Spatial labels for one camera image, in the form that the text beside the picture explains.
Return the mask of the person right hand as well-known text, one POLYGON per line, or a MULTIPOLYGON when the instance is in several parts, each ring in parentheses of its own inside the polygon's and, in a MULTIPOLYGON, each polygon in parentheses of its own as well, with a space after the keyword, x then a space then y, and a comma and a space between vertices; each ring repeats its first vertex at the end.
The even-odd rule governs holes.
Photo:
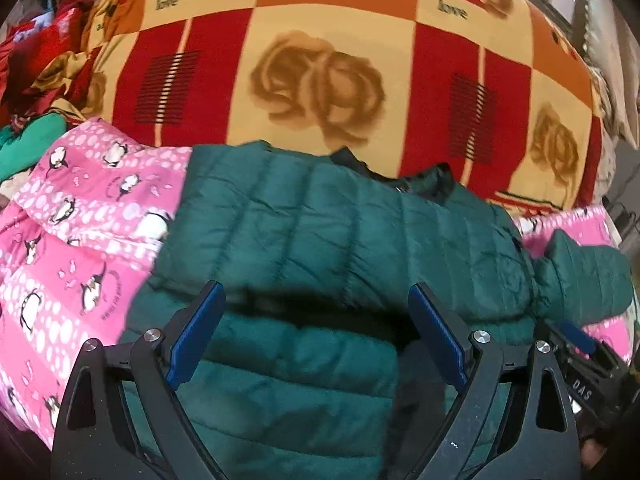
POLYGON ((580 448, 580 461, 582 462, 583 470, 591 470, 600 459, 604 456, 606 447, 600 445, 600 443, 593 438, 589 438, 582 441, 582 447, 580 448))

